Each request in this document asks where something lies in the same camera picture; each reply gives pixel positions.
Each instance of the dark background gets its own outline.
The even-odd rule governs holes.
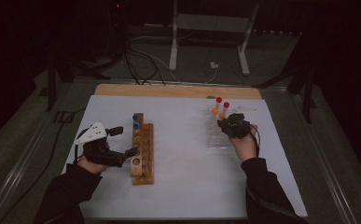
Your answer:
[[[124,14],[111,13],[128,24],[172,22],[171,1],[119,2]],[[231,10],[233,4],[249,4],[228,1],[229,7],[217,10],[215,2],[179,1],[179,11],[239,16],[243,12]],[[289,62],[297,65],[299,57],[307,57],[316,64],[315,84],[322,88],[361,162],[361,2],[261,2],[254,29],[302,32]],[[84,60],[93,61],[103,53],[99,34],[106,36],[107,29],[93,30],[93,24],[105,22],[107,13],[107,2],[102,0],[0,1],[0,128],[35,89],[33,78],[47,69],[52,43]]]

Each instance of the wooden test tube rack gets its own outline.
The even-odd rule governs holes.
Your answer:
[[[139,129],[132,131],[132,147],[138,147],[131,159],[131,177],[134,185],[154,184],[154,132],[153,124],[144,124],[144,114],[136,113]]]

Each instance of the white tabletop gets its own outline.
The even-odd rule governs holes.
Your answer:
[[[278,175],[299,216],[307,212],[282,144],[264,100],[224,99],[231,108],[255,109],[246,119],[258,125],[260,157]],[[215,100],[199,98],[92,95],[79,130],[100,121],[105,128],[124,127],[108,137],[112,150],[131,147],[132,115],[144,113],[154,124],[155,183],[133,186],[130,161],[110,168],[92,199],[81,204],[84,217],[99,219],[211,219],[245,218],[246,176],[233,148],[208,148],[204,113]],[[74,159],[72,147],[67,162]]]

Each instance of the hand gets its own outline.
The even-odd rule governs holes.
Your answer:
[[[87,170],[93,174],[96,174],[96,175],[98,175],[101,172],[104,172],[109,167],[106,165],[101,165],[101,164],[96,164],[96,163],[90,162],[87,160],[87,158],[85,156],[80,157],[80,159],[77,162],[77,165],[81,166],[85,170]]]
[[[257,131],[257,126],[252,124],[251,134],[255,135]],[[235,147],[235,152],[238,155],[241,162],[244,162],[248,159],[255,158],[257,156],[256,143],[253,141],[253,137],[248,134],[242,139],[231,138],[229,137],[230,142]]]

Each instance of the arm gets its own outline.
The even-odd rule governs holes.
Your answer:
[[[251,134],[256,134],[257,126],[254,127]],[[230,138],[229,140],[234,145],[236,154],[242,162],[241,167],[247,175],[247,187],[264,201],[274,203],[294,213],[294,208],[288,201],[276,174],[268,172],[266,161],[257,157],[257,146],[252,136],[248,134],[242,139]],[[261,207],[253,200],[247,190],[245,199],[247,216],[251,223],[300,223],[293,218],[277,215],[271,210]]]
[[[82,157],[77,165],[67,164],[66,173],[54,177],[46,190],[33,223],[45,223],[57,216],[52,223],[84,223],[79,204],[88,201],[107,166],[89,162]]]

